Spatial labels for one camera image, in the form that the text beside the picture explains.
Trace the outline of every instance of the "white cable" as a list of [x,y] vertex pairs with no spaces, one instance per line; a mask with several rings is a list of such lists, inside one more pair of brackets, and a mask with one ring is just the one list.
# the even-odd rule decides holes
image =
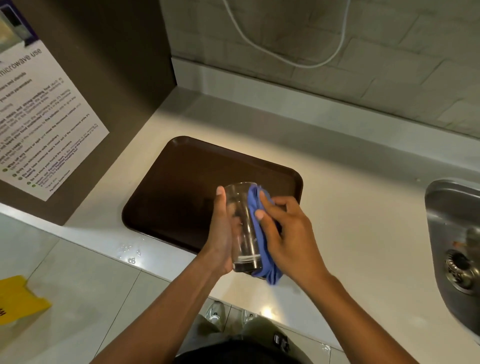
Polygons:
[[243,38],[243,40],[245,42],[247,42],[248,44],[250,44],[252,47],[254,48],[257,48],[258,50],[262,51],[262,52],[265,52],[269,55],[271,55],[272,57],[275,57],[285,63],[288,63],[292,66],[295,66],[295,67],[299,67],[299,68],[317,68],[317,67],[320,67],[320,66],[323,66],[325,64],[327,64],[328,62],[330,62],[337,54],[338,52],[340,51],[340,49],[342,48],[342,45],[343,45],[343,41],[345,40],[345,30],[347,28],[347,15],[348,15],[348,8],[350,7],[350,0],[347,0],[347,6],[345,8],[345,14],[343,15],[343,23],[342,23],[342,35],[340,37],[340,42],[338,44],[338,47],[336,49],[336,51],[325,61],[321,62],[321,63],[317,63],[317,64],[300,64],[300,63],[295,63],[295,62],[292,62],[286,58],[283,58],[282,56],[274,53],[274,52],[271,52],[269,51],[268,49],[265,49],[261,46],[259,46],[258,44],[255,44],[254,42],[252,42],[250,39],[247,38],[247,36],[242,32],[240,26],[238,25],[237,21],[235,20],[235,17],[233,16],[233,13],[232,13],[232,10],[230,8],[230,5],[228,4],[228,1],[227,0],[223,0],[223,3],[225,4],[225,8],[227,9],[227,12],[228,14],[230,15],[230,19],[232,20],[233,22],[233,25],[235,26],[235,28],[237,29],[238,33],[240,34],[240,36]]

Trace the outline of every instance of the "white countertop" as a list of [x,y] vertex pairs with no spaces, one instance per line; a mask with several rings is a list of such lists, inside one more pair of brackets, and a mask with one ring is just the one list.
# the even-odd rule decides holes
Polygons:
[[[300,205],[325,263],[359,304],[421,363],[478,361],[480,348],[437,290],[424,205],[428,183],[442,177],[480,182],[472,171],[177,88],[65,226],[5,205],[0,212],[173,280],[194,256],[128,230],[120,215],[165,144],[179,135],[299,172]],[[270,287],[232,272],[211,296],[338,347],[287,277]]]

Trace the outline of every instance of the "pants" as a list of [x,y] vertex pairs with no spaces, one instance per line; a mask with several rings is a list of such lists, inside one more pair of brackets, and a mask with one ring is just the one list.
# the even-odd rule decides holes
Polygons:
[[[270,348],[272,350],[281,349],[274,344],[274,335],[278,332],[285,334],[277,326],[275,326],[270,320],[264,317],[256,317],[245,325],[239,335],[235,335],[234,338],[242,340],[249,339]],[[201,315],[198,315],[192,328],[188,332],[185,340],[180,346],[180,350],[177,353],[181,355],[185,352],[191,352],[193,350],[203,348],[205,346],[211,346],[221,344],[233,336],[220,332],[220,330],[211,322]],[[308,358],[303,351],[301,351],[290,339],[288,339],[289,350],[285,355],[288,355],[302,364],[312,364],[312,361]]]

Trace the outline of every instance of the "sink drain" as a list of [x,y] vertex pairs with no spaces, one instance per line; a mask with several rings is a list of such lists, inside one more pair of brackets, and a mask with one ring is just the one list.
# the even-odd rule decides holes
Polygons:
[[460,292],[473,294],[474,275],[468,258],[457,250],[447,251],[445,268],[448,280]]

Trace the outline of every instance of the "brick wall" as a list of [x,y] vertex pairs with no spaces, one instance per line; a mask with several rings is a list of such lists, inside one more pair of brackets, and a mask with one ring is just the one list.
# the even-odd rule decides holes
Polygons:
[[[352,0],[347,37],[306,70],[246,44],[221,0],[160,0],[175,56],[480,137],[480,0]],[[245,34],[328,58],[345,0],[229,0]]]

